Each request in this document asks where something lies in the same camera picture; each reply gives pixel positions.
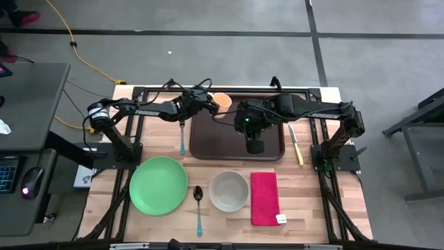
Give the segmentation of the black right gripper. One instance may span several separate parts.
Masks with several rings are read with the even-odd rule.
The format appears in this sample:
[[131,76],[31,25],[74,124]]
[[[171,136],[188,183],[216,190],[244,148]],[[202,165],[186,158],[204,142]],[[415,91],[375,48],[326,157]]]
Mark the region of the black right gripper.
[[238,104],[234,117],[234,129],[244,136],[248,153],[264,152],[261,134],[275,125],[276,122],[271,119],[268,108],[258,100],[244,99]]

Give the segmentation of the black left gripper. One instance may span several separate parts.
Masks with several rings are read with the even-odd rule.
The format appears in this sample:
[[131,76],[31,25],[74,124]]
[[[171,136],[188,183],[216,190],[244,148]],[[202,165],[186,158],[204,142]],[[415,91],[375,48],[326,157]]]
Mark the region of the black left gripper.
[[203,88],[190,88],[182,91],[182,94],[173,100],[177,113],[173,116],[174,122],[183,122],[193,117],[206,106],[210,114],[219,112],[219,104],[214,100],[212,93],[207,93]]

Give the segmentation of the orange mug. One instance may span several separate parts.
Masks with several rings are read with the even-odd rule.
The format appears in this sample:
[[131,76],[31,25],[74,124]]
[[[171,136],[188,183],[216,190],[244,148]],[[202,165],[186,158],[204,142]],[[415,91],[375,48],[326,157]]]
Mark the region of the orange mug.
[[222,118],[229,111],[232,105],[232,99],[225,93],[217,92],[212,95],[214,102],[219,106],[219,109],[214,116],[215,118]]

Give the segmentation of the knife with cream handle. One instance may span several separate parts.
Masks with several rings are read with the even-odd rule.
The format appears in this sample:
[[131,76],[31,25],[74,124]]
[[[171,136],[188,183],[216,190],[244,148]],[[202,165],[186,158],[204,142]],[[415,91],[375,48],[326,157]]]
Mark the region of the knife with cream handle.
[[295,132],[293,130],[292,125],[288,124],[288,127],[289,127],[289,132],[290,132],[290,135],[291,135],[291,139],[293,140],[294,148],[296,150],[296,156],[298,158],[299,165],[304,165],[303,156],[302,156],[300,148],[298,146],[298,141],[297,141],[297,138],[296,138],[296,134],[295,134]]

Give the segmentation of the beige bowl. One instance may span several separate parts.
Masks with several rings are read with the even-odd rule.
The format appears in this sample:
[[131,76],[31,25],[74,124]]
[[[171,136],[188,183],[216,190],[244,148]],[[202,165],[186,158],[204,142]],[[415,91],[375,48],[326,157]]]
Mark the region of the beige bowl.
[[223,212],[237,212],[246,205],[249,189],[248,181],[238,172],[220,172],[210,183],[210,201]]

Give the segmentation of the red cloth napkin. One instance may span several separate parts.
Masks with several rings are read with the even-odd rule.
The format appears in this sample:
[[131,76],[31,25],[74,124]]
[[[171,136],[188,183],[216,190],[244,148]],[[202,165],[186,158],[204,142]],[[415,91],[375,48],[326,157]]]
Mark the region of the red cloth napkin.
[[280,212],[276,173],[253,172],[250,175],[251,224],[280,226],[287,219]]

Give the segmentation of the black spoon with blue handle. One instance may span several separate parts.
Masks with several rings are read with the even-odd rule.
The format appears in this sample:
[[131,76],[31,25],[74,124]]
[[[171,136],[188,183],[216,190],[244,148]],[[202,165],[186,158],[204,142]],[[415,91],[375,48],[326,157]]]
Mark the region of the black spoon with blue handle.
[[201,237],[203,235],[203,229],[201,224],[201,216],[200,216],[200,201],[203,198],[203,190],[199,185],[194,187],[193,192],[194,199],[197,201],[197,236]]

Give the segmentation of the green plate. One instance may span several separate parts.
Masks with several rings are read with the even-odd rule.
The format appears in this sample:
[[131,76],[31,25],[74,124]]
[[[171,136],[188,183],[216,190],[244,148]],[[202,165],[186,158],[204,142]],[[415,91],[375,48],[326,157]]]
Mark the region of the green plate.
[[170,157],[143,162],[130,180],[130,199],[140,212],[160,216],[175,210],[185,198],[188,178],[184,167]]

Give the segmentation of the dark brown serving tray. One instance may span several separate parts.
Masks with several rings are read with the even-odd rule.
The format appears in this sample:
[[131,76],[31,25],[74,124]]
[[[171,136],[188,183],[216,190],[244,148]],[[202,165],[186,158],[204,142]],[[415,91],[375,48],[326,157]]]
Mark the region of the dark brown serving tray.
[[231,127],[235,117],[233,111],[241,100],[261,101],[265,96],[241,93],[230,93],[229,96],[232,105],[230,113],[224,117],[213,121],[206,109],[192,117],[189,145],[191,154],[202,160],[279,160],[285,152],[284,129],[281,125],[270,127],[261,133],[264,151],[259,154],[248,153],[245,137]]

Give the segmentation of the white printed box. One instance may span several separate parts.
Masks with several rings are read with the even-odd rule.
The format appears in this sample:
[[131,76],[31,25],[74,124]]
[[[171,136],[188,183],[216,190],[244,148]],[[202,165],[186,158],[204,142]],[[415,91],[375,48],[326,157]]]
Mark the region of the white printed box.
[[76,177],[74,179],[74,188],[90,188],[92,177],[96,173],[96,169],[88,169],[82,165],[78,166]]

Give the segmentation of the grey desk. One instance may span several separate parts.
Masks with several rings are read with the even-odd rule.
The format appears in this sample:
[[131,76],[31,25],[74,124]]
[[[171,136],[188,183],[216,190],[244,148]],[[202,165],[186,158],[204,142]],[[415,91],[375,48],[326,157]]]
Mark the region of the grey desk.
[[[70,65],[66,63],[18,63],[8,67],[12,76],[0,78],[0,120],[11,133],[0,134],[0,158],[20,156],[15,190],[0,194],[0,237],[26,236],[42,221],[42,202],[58,158],[45,142],[65,86]],[[21,183],[34,167],[43,170],[40,191],[34,199],[22,197]]]

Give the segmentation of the black computer mouse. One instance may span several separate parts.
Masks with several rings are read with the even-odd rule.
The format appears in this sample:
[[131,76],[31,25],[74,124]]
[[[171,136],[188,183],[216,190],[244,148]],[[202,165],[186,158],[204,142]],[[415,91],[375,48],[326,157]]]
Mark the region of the black computer mouse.
[[33,167],[24,174],[20,186],[23,199],[34,199],[39,194],[43,175],[41,167]]

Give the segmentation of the person's foot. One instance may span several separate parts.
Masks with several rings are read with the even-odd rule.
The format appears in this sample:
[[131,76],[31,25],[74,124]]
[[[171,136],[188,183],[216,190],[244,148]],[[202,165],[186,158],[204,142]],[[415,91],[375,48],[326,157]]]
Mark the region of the person's foot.
[[28,23],[37,21],[40,18],[40,13],[38,11],[17,10],[15,12],[8,13],[8,17],[13,26],[19,28]]
[[0,62],[15,63],[16,61],[16,55],[10,47],[0,40]]

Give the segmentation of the backlit keyboard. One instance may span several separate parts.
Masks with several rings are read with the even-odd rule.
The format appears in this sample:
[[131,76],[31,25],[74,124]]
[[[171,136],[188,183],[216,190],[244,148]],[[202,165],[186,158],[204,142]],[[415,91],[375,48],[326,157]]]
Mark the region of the backlit keyboard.
[[5,156],[0,158],[0,194],[13,192],[18,169],[18,156]]

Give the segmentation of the person's leg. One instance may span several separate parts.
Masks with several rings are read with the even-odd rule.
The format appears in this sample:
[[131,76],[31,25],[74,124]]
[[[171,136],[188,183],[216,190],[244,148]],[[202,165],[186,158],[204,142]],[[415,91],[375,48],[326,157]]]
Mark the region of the person's leg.
[[16,0],[0,0],[0,11],[14,13],[19,10]]

